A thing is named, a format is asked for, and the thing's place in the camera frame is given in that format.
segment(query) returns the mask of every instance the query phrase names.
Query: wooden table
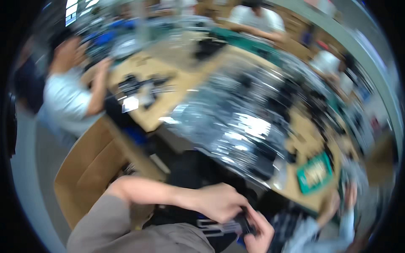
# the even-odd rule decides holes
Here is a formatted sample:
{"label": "wooden table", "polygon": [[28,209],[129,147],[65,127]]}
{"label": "wooden table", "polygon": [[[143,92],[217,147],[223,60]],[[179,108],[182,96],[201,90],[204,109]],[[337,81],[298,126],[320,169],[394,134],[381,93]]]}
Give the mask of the wooden table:
{"label": "wooden table", "polygon": [[[227,57],[230,55],[241,55],[244,59],[255,61],[257,64],[272,68],[276,71],[280,69],[267,60],[247,52],[243,49],[226,46],[221,53],[212,57],[209,61],[201,64],[197,68],[188,70],[180,68],[174,64],[164,62],[156,57],[152,57],[145,51],[142,51],[132,57],[128,58],[122,64],[117,66],[109,77],[109,88],[112,91],[117,91],[117,84],[123,81],[126,74],[134,74],[139,79],[145,80],[148,76],[156,73],[176,72],[175,78],[170,80],[166,85],[175,85],[176,91],[170,93],[163,93],[155,101],[155,103],[145,110],[140,107],[134,111],[129,112],[130,116],[139,124],[145,131],[151,132],[161,124],[160,117],[164,117],[167,113],[171,112],[187,95],[189,89],[195,89],[207,79],[210,73],[220,68],[227,63]],[[313,123],[305,117],[297,108],[292,108],[290,112],[291,127],[300,134],[302,138],[292,136],[286,142],[286,148],[289,150],[295,147],[298,151],[297,163],[288,164],[287,166],[287,182],[282,190],[272,187],[271,182],[268,185],[275,192],[285,196],[286,198],[297,202],[298,204],[318,212],[322,200],[327,197],[331,191],[337,189],[337,184],[340,177],[340,158],[341,151],[335,140],[331,140],[329,148],[334,156],[334,177],[333,180],[324,188],[310,195],[303,195],[298,185],[296,170],[301,164],[307,161],[307,157],[313,156],[315,153],[320,152],[323,147],[323,140],[318,130]],[[349,142],[349,148],[352,149],[349,138],[344,138],[342,142]]]}

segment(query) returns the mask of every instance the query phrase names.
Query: dark hair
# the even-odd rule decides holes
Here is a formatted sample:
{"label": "dark hair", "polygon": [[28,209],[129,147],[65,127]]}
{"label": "dark hair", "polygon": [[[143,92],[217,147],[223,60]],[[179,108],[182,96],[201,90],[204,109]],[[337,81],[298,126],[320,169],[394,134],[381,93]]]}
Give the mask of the dark hair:
{"label": "dark hair", "polygon": [[53,61],[55,49],[64,41],[72,38],[73,36],[75,36],[75,34],[70,28],[64,28],[61,31],[52,35],[52,37],[49,39],[50,49],[48,55],[48,64],[50,64]]}
{"label": "dark hair", "polygon": [[346,68],[352,69],[354,67],[354,63],[355,63],[354,57],[351,54],[347,53],[344,55],[344,58],[345,58],[344,62],[346,64]]}
{"label": "dark hair", "polygon": [[250,7],[250,8],[257,8],[261,7],[263,4],[263,0],[246,0],[243,2],[242,5]]}

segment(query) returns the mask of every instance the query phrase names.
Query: workbench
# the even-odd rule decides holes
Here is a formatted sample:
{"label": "workbench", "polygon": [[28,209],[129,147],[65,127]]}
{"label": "workbench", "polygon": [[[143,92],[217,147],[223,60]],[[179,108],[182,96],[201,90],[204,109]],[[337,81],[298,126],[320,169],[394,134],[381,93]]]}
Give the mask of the workbench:
{"label": "workbench", "polygon": [[[108,87],[113,93],[118,92],[118,83],[124,80],[124,76],[127,74],[134,74],[140,80],[145,80],[148,76],[153,74],[166,74],[169,72],[175,72],[175,78],[168,81],[165,85],[175,85],[176,91],[160,94],[159,98],[153,105],[145,110],[142,106],[136,110],[130,111],[129,115],[133,120],[141,126],[146,132],[152,132],[156,130],[161,124],[161,117],[171,112],[182,100],[184,100],[187,93],[197,88],[200,84],[204,83],[210,73],[217,70],[224,64],[226,65],[227,57],[230,55],[240,55],[244,59],[255,61],[261,66],[266,66],[280,71],[280,68],[263,59],[262,57],[248,52],[244,49],[227,45],[217,55],[209,58],[207,61],[200,64],[193,64],[191,54],[189,52],[182,52],[181,50],[174,50],[171,53],[177,55],[173,63],[170,63],[170,59],[167,57],[160,57],[156,54],[156,50],[160,48],[161,51],[165,51],[166,44],[154,45],[153,50],[144,50],[129,57],[126,61],[115,67],[115,69],[109,75]],[[340,178],[340,161],[341,150],[336,143],[336,140],[329,138],[329,149],[334,157],[334,174],[332,181],[322,189],[307,196],[301,193],[298,185],[296,169],[300,165],[307,161],[308,157],[312,157],[317,152],[320,152],[323,147],[323,140],[313,123],[305,116],[305,114],[298,108],[292,107],[290,110],[291,128],[297,134],[291,136],[285,143],[286,149],[290,150],[292,147],[298,151],[296,164],[287,165],[287,181],[283,189],[277,189],[273,187],[271,182],[263,182],[263,185],[273,191],[283,195],[284,197],[300,204],[301,206],[318,212],[321,207],[322,200],[328,196],[331,191],[337,189]],[[343,121],[338,119],[343,128]],[[353,145],[349,137],[340,137],[341,143],[345,143],[347,149],[354,150]]]}

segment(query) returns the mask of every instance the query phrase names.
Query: light blue t-shirt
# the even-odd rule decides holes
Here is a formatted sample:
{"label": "light blue t-shirt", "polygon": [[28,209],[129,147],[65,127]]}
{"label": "light blue t-shirt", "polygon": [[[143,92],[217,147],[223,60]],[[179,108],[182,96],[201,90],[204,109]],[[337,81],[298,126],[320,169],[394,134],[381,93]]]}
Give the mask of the light blue t-shirt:
{"label": "light blue t-shirt", "polygon": [[92,94],[80,81],[81,69],[51,75],[44,88],[44,105],[62,129],[79,138],[103,113],[86,116]]}

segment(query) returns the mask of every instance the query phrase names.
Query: table surface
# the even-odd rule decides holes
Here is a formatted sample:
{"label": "table surface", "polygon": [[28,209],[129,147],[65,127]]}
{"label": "table surface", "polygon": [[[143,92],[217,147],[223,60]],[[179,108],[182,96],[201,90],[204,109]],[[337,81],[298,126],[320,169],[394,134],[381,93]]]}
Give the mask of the table surface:
{"label": "table surface", "polygon": [[[123,81],[126,74],[132,73],[139,79],[145,80],[152,74],[176,72],[176,77],[165,84],[175,85],[175,92],[162,93],[148,110],[145,110],[141,106],[140,108],[129,112],[130,116],[137,124],[139,124],[145,131],[151,132],[156,130],[156,128],[162,123],[159,120],[160,117],[164,117],[167,113],[171,112],[184,99],[189,89],[197,88],[208,78],[210,73],[226,64],[226,59],[230,55],[241,55],[246,59],[255,61],[257,64],[261,64],[262,66],[270,67],[276,71],[279,70],[276,65],[267,60],[231,45],[227,45],[219,54],[213,56],[211,59],[203,62],[195,68],[182,68],[181,64],[170,64],[168,61],[165,62],[157,57],[152,57],[151,54],[148,53],[148,50],[146,50],[129,57],[112,71],[109,76],[109,89],[112,92],[117,92],[117,85]],[[187,55],[184,55],[184,57],[185,62],[190,61],[190,59],[187,59]],[[334,156],[333,163],[335,167],[333,180],[319,191],[307,196],[303,195],[297,181],[296,170],[300,165],[307,161],[307,157],[311,157],[322,150],[323,140],[313,123],[311,123],[311,121],[305,117],[298,108],[293,107],[290,111],[290,116],[291,128],[296,133],[300,134],[302,138],[291,136],[286,142],[286,149],[290,150],[292,147],[297,149],[297,163],[287,165],[287,181],[282,190],[272,187],[270,182],[268,185],[271,189],[286,198],[305,208],[318,212],[322,200],[328,196],[331,191],[337,189],[341,170],[341,151],[336,140],[330,138],[332,140],[329,142],[329,148]],[[348,149],[354,150],[349,137],[341,137],[341,143],[345,143]]]}

